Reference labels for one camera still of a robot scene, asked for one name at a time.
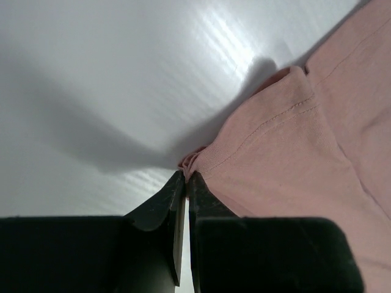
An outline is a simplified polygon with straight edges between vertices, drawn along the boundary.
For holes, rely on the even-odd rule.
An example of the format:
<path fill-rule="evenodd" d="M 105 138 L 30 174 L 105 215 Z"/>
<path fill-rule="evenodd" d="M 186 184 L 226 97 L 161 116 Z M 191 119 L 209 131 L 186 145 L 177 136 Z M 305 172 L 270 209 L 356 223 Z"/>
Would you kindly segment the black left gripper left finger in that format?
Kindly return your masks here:
<path fill-rule="evenodd" d="M 174 292 L 185 179 L 123 216 L 1 219 L 2 292 Z"/>

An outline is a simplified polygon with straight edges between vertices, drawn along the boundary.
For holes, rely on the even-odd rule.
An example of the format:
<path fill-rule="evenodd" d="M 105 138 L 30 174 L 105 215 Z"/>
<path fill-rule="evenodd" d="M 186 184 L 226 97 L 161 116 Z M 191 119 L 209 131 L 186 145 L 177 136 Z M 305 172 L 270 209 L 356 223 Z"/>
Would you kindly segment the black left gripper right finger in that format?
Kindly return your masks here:
<path fill-rule="evenodd" d="M 196 292 L 363 292 L 344 232 L 319 217 L 238 217 L 189 180 L 191 270 Z"/>

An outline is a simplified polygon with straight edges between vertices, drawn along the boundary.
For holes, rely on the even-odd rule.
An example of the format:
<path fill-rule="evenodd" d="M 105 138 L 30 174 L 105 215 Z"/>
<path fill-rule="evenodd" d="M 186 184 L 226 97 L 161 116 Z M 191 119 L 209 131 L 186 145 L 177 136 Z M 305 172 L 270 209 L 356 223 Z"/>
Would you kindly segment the pink printed t-shirt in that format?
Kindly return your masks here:
<path fill-rule="evenodd" d="M 319 216 L 366 292 L 390 291 L 390 2 L 370 1 L 305 67 L 270 77 L 180 163 L 239 216 Z"/>

